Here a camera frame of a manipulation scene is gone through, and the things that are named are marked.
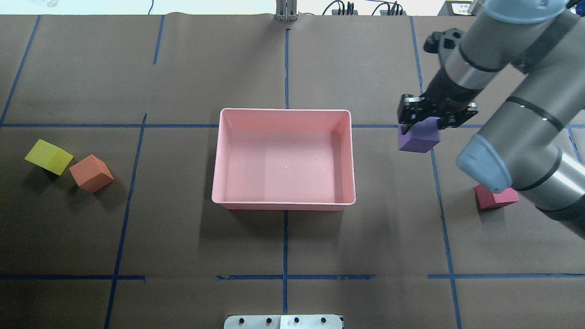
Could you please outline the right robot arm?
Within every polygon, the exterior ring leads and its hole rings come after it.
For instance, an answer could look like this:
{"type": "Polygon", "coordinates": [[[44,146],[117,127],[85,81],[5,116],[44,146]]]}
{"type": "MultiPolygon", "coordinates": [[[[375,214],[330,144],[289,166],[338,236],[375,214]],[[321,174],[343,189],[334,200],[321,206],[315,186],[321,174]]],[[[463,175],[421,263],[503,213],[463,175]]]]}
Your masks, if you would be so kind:
{"type": "Polygon", "coordinates": [[[541,213],[584,236],[584,166],[553,139],[584,109],[584,19],[566,0],[484,0],[468,31],[433,32],[424,50],[440,69],[420,96],[397,109],[406,134],[437,118],[460,127],[478,96],[507,65],[525,75],[456,159],[495,193],[513,188],[541,213]]]}

